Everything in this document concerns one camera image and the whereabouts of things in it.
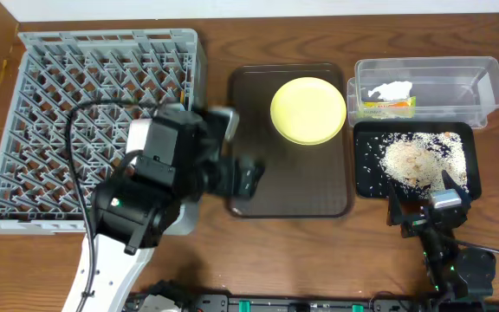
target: white grains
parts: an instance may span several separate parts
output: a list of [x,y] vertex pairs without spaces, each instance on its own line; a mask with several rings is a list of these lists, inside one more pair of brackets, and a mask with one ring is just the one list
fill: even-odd
[[384,172],[426,198],[444,189],[442,171],[449,173],[465,191],[467,173],[461,138],[455,133],[391,133],[383,140],[386,153],[380,164]]

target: clear plastic container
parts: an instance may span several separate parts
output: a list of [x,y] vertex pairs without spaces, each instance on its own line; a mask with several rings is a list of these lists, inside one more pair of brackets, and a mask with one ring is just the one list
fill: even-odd
[[[415,107],[364,107],[378,102],[367,91],[394,81],[413,83]],[[416,57],[361,60],[347,83],[347,115],[359,121],[386,118],[462,121],[472,128],[487,125],[487,115],[499,108],[499,65],[493,57]]]

